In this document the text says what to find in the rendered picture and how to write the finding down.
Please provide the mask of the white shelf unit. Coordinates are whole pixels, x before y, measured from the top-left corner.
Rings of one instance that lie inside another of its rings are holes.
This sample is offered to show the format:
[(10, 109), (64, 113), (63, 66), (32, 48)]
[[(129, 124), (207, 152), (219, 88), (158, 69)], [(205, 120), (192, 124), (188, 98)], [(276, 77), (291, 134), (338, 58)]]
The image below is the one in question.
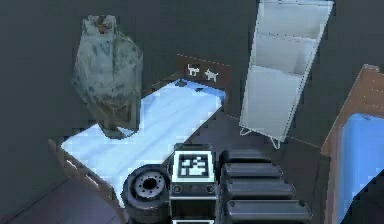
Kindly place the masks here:
[(333, 0), (260, 0), (239, 125), (278, 149), (287, 137)]

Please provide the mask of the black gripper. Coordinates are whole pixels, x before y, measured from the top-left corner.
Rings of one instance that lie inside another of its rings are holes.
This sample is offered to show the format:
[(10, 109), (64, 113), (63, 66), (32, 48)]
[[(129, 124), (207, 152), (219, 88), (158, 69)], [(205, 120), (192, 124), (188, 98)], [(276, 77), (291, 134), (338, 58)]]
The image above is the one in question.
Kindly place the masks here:
[(134, 224), (166, 224), (170, 177), (160, 164), (135, 169), (123, 184), (121, 198)]

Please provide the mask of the grey green crumpled bag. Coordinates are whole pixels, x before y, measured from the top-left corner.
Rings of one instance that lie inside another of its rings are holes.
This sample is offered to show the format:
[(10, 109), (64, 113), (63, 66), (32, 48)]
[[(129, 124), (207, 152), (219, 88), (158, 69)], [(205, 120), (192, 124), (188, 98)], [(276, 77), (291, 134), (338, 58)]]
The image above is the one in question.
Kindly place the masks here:
[(109, 139), (139, 130), (143, 51), (120, 30), (112, 15), (90, 15), (82, 33), (73, 69), (74, 88)]

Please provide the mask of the brown bed with blue mattress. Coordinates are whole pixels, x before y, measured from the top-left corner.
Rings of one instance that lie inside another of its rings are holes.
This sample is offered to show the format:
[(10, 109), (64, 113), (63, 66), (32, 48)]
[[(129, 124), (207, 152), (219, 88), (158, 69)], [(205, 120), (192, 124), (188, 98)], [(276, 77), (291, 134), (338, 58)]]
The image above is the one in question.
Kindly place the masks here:
[(123, 183), (135, 169), (161, 164), (177, 143), (188, 141), (231, 94), (231, 67), (178, 54), (176, 72), (144, 90), (140, 126), (125, 139), (107, 138), (96, 124), (57, 143), (48, 141), (68, 176), (79, 179), (117, 211)]
[(341, 224), (353, 199), (384, 170), (384, 74), (362, 66), (321, 153), (330, 158), (324, 224)]

